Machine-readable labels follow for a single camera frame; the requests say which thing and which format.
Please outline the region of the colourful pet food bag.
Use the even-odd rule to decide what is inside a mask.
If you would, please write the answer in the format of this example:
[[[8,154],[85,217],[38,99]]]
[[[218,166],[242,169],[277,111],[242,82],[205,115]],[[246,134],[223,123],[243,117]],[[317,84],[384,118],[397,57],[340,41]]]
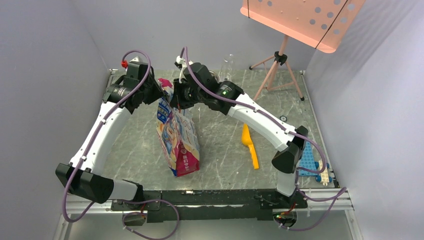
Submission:
[[[181,177],[200,169],[198,136],[191,112],[170,106],[174,84],[165,78],[158,81],[165,96],[158,100],[156,133],[168,167]]]

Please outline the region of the yellow plastic scoop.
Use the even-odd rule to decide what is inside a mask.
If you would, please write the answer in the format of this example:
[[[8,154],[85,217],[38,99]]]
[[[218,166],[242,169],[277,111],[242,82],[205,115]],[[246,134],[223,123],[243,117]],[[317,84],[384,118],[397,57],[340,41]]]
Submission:
[[[246,146],[250,152],[252,166],[254,170],[258,170],[260,168],[257,153],[255,150],[254,143],[251,139],[249,127],[247,124],[243,124],[242,132],[241,132],[241,143]]]

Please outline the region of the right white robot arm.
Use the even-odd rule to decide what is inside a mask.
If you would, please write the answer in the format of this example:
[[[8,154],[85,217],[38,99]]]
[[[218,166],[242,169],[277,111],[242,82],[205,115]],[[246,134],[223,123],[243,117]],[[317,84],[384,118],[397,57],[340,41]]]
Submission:
[[[181,56],[174,63],[183,75],[174,80],[173,108],[189,109],[195,104],[241,121],[265,137],[276,149],[271,163],[277,169],[276,202],[288,208],[295,202],[296,169],[306,145],[308,130],[289,125],[259,106],[235,83],[219,82],[209,69],[199,63],[185,61]]]

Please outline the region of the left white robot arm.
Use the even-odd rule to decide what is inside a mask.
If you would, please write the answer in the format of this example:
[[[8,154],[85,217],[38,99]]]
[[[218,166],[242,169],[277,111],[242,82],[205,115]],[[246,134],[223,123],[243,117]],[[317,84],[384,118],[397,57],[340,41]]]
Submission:
[[[164,93],[155,80],[153,67],[137,57],[124,65],[126,73],[106,90],[98,117],[84,143],[68,164],[57,166],[55,174],[69,194],[99,204],[124,200],[129,209],[137,210],[145,200],[143,186],[102,174],[116,138],[135,109],[155,102]]]

